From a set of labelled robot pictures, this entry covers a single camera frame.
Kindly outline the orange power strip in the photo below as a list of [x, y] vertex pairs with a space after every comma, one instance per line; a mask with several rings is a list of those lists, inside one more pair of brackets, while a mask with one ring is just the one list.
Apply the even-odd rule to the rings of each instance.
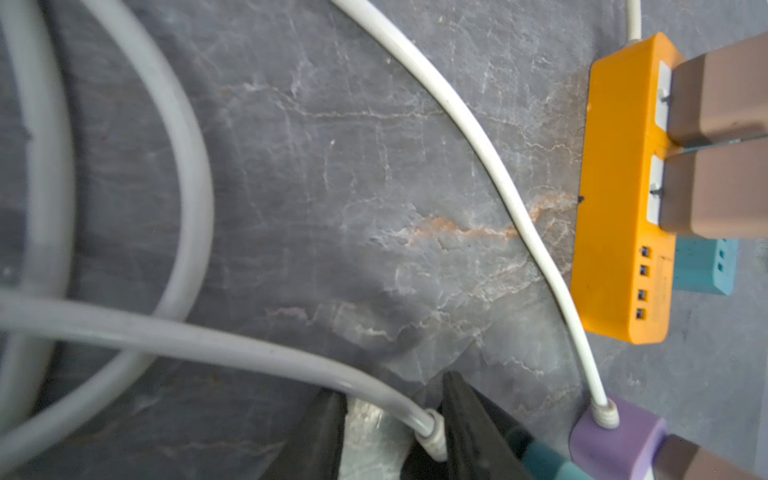
[[659, 225], [665, 97], [684, 58], [658, 33], [590, 71], [570, 291], [584, 328], [636, 345], [669, 330], [676, 237]]

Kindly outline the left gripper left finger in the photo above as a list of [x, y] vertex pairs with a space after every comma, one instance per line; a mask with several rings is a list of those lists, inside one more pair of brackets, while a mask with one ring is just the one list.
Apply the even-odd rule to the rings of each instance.
[[320, 390], [261, 479], [337, 479], [346, 415], [345, 394]]

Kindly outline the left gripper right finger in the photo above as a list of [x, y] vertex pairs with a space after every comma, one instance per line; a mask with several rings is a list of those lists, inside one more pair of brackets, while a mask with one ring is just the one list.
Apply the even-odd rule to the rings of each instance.
[[443, 376], [442, 415], [449, 479], [531, 479], [458, 372]]

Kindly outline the black power strip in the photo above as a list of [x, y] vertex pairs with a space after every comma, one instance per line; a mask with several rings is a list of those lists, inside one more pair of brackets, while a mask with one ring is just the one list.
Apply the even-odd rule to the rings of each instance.
[[420, 444], [414, 443], [400, 471], [401, 480], [448, 480], [448, 463], [435, 461]]

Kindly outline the teal plug adapter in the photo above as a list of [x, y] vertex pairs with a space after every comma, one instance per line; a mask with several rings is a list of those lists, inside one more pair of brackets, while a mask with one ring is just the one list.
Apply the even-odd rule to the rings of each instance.
[[522, 463], [536, 480], [592, 480], [572, 461], [538, 440], [527, 445]]

